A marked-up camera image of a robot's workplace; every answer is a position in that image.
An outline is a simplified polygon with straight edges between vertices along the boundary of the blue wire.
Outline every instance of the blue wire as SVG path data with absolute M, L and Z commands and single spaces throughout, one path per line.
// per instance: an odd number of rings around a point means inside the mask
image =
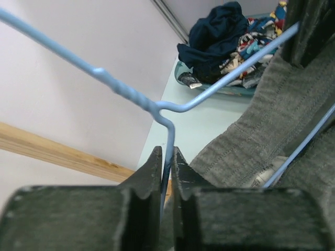
M 282 166 L 272 175 L 272 177 L 264 184 L 263 188 L 268 188 L 272 183 L 287 169 L 288 165 L 295 159 L 295 157 L 305 148 L 309 141 L 315 136 L 315 134 L 320 130 L 320 128 L 326 123 L 328 118 L 334 113 L 335 104 L 327 111 L 323 118 L 317 123 L 313 130 L 307 135 L 307 137 L 302 141 L 302 143 L 297 147 L 296 150 L 287 158 L 287 160 L 282 164 Z
M 0 8 L 0 20 L 19 32 L 30 37 L 32 40 L 41 44 L 45 48 L 49 49 L 53 53 L 57 54 L 59 57 L 68 61 L 75 67 L 83 70 L 85 73 L 95 78 L 96 80 L 107 85 L 116 94 L 121 95 L 123 98 L 130 100 L 137 106 L 141 107 L 143 110 L 149 112 L 154 120 L 159 124 L 167 128 L 167 144 L 166 153 L 163 167 L 163 175 L 161 182 L 161 217 L 163 215 L 163 207 L 165 202 L 166 190 L 169 182 L 170 169 L 172 164 L 172 157 L 174 151 L 174 140 L 175 140 L 175 127 L 172 121 L 163 117 L 160 114 L 161 110 L 170 110 L 174 112 L 186 112 L 201 104 L 207 98 L 216 93 L 219 89 L 229 84 L 231 81 L 236 79 L 242 72 L 255 64 L 259 59 L 269 54 L 272 50 L 277 48 L 280 44 L 291 38 L 298 31 L 298 23 L 287 29 L 280 37 L 273 40 L 265 48 L 251 56 L 248 60 L 242 63 L 237 69 L 227 74 L 225 77 L 220 79 L 217 83 L 213 84 L 209 89 L 202 92 L 193 100 L 189 101 L 183 105 L 177 105 L 167 101 L 157 101 L 153 102 L 147 98 L 144 94 L 136 91 L 134 88 L 127 86 L 121 81 L 113 78 L 105 69 L 100 67 L 94 67 L 77 55 L 56 43 L 52 39 L 48 38 L 45 34 L 33 28 L 29 24 L 20 20 L 19 18 L 13 16 L 12 14 L 6 12 Z

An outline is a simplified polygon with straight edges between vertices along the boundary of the wooden beam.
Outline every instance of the wooden beam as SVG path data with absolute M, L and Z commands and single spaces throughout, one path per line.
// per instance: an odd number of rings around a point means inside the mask
M 133 170 L 0 122 L 0 149 L 122 182 Z M 166 198 L 171 194 L 169 184 Z

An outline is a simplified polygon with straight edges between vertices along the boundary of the gray garment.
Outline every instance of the gray garment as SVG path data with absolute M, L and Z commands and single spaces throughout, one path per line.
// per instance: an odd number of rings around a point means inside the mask
M 265 70 L 247 111 L 226 132 L 211 141 L 190 166 L 215 186 L 241 187 L 269 167 L 278 155 L 290 154 L 335 101 L 334 52 L 335 43 L 331 42 L 305 69 L 297 69 L 281 58 L 279 50 Z M 333 131 L 326 133 L 333 137 Z M 301 180 L 293 182 L 299 172 L 292 168 L 283 175 L 280 186 L 299 188 L 299 181 L 308 179 L 309 172 L 314 172 L 312 168 L 316 166 L 320 175 L 305 182 L 302 188 L 310 186 L 307 190 L 319 196 L 317 199 L 326 210 L 329 221 L 335 223 L 335 213 L 329 210 L 331 205 L 335 208 L 335 198 L 323 194 L 331 193 L 332 185 L 324 186 L 325 191 L 318 189 L 324 182 L 318 177 L 332 177 L 333 173 L 327 171 L 331 170 L 330 166 L 335 166 L 335 159 L 327 156 L 335 154 L 333 148 L 323 148 L 331 140 L 320 143 L 327 136 L 322 134 L 318 138 L 321 139 L 309 146 L 314 150 L 301 154 L 291 165 L 294 168 L 301 165 L 300 169 L 305 169 Z M 328 209 L 323 203 L 324 198 L 329 198 Z M 172 200 L 164 211 L 159 250 L 167 251 L 173 246 Z

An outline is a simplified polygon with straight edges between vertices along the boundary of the dark blue cloth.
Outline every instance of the dark blue cloth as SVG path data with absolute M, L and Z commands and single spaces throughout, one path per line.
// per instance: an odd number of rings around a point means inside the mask
M 219 65 L 236 51 L 240 36 L 248 27 L 237 2 L 228 2 L 211 10 L 201 18 L 189 33 L 189 46 L 178 44 L 179 60 L 188 68 L 193 67 L 196 76 L 216 74 Z

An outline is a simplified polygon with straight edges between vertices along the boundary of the pile of clothes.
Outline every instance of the pile of clothes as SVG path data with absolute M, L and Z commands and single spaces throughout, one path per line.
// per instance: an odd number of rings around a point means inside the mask
M 189 33 L 189 45 L 178 44 L 179 60 L 192 72 L 182 73 L 178 80 L 214 84 L 246 59 L 278 37 L 283 30 L 286 2 L 262 18 L 245 18 L 238 2 L 215 7 L 201 18 Z M 276 50 L 264 56 L 227 86 L 255 87 Z

